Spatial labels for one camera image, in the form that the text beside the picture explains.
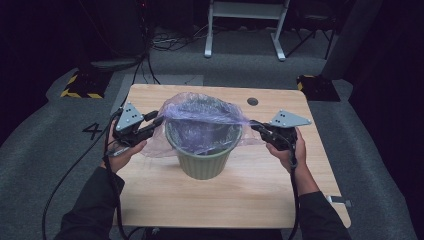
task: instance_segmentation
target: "wooden tabletop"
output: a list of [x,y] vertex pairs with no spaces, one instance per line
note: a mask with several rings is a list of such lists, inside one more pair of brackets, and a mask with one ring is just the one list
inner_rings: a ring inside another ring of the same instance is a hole
[[[305,96],[296,90],[136,84],[128,101],[141,112],[159,110],[181,92],[203,93],[237,104],[250,119],[270,121],[284,109],[312,120],[299,129],[306,141],[307,163],[325,195],[340,196],[333,171]],[[254,97],[257,106],[247,99]],[[291,228],[294,200],[290,176],[265,145],[236,147],[217,177],[196,180],[180,168],[176,156],[133,156],[119,171],[126,184],[121,194],[124,225],[211,228]],[[346,227],[346,207],[333,204]]]

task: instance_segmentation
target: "black sleeve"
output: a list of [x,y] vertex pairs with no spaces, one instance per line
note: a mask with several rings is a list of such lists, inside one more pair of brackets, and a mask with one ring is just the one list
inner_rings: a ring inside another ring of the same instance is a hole
[[336,210],[321,191],[301,195],[299,202],[299,224],[303,239],[351,239]]
[[[125,182],[115,175],[119,192]],[[62,218],[56,240],[109,239],[117,202],[106,169],[98,167],[82,189],[75,206]]]

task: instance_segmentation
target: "green trash can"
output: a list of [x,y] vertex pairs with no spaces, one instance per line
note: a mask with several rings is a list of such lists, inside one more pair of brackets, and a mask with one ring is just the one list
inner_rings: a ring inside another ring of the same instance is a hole
[[[242,136],[242,125],[169,120],[165,122],[165,135],[178,152],[182,170],[194,179],[207,180],[224,170]],[[200,146],[200,152],[193,152],[193,143]]]

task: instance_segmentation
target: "plastic bag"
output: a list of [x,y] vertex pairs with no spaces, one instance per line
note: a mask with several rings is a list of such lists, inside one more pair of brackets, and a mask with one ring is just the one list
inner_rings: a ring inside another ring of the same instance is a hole
[[141,152],[148,157],[195,155],[242,145],[263,144],[240,107],[204,94],[185,92],[168,99],[159,110],[164,122]]

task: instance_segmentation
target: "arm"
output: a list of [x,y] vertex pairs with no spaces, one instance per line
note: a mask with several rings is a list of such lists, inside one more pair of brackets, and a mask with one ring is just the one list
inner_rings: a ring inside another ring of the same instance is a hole
[[[111,143],[114,140],[112,131],[110,131],[108,142]],[[142,141],[119,156],[109,157],[119,193],[124,187],[124,181],[116,173],[130,161],[134,154],[140,152],[146,144],[146,141]],[[102,162],[84,185],[72,210],[63,216],[60,232],[55,239],[109,239],[109,232],[117,204],[105,163]]]
[[[294,172],[300,201],[299,222],[303,239],[351,239],[337,212],[319,190],[306,164],[306,145],[296,128],[296,158],[298,166]],[[278,151],[267,143],[269,152],[280,159],[290,173],[289,151]]]

